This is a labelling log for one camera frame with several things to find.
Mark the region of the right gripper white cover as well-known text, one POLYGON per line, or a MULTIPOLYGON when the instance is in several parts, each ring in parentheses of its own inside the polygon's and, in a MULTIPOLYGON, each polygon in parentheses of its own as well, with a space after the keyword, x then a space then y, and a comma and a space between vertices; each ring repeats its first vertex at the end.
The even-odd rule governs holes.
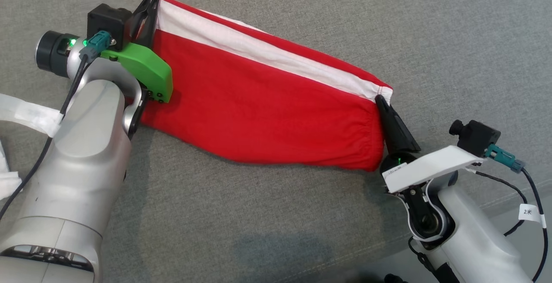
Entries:
MULTIPOLYGON (((378 107, 388 154, 419 153, 421 151, 420 146, 398 112, 385 100, 382 94, 375 97, 375 104, 378 107)), ((406 159, 401 161, 400 165, 383 172, 383 178, 389 193, 402 192, 410 186, 426 183, 473 163, 482 163, 485 159, 464 151, 455 145, 450 145, 412 162, 407 162, 406 159)))

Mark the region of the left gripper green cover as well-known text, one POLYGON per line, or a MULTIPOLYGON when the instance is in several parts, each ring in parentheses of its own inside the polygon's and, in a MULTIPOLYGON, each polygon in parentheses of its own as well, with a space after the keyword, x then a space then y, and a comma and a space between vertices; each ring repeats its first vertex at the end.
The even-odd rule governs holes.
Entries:
POLYGON ((142 0, 131 19, 130 37, 122 51, 104 50, 102 58, 122 65, 136 80, 152 92, 154 100, 168 104, 173 94, 171 67, 152 50, 160 0, 142 0))

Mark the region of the red shorts number 23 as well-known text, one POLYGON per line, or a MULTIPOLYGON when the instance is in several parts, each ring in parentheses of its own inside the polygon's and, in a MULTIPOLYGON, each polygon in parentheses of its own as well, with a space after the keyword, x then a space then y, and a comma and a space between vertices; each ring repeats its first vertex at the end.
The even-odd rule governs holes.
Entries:
POLYGON ((145 126, 237 163, 380 164, 375 98, 393 89, 364 69, 176 0, 159 1, 154 53, 173 92, 145 126))

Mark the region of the white tape wrap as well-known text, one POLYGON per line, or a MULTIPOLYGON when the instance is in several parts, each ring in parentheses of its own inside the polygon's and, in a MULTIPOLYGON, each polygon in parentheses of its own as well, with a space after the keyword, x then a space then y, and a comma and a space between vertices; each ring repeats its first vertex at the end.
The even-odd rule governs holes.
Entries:
MULTIPOLYGON (((18 123, 53 137, 62 119, 63 115, 56 109, 0 94, 0 121, 18 123)), ((0 141, 0 201, 11 196, 21 183, 18 171, 10 171, 0 141)))

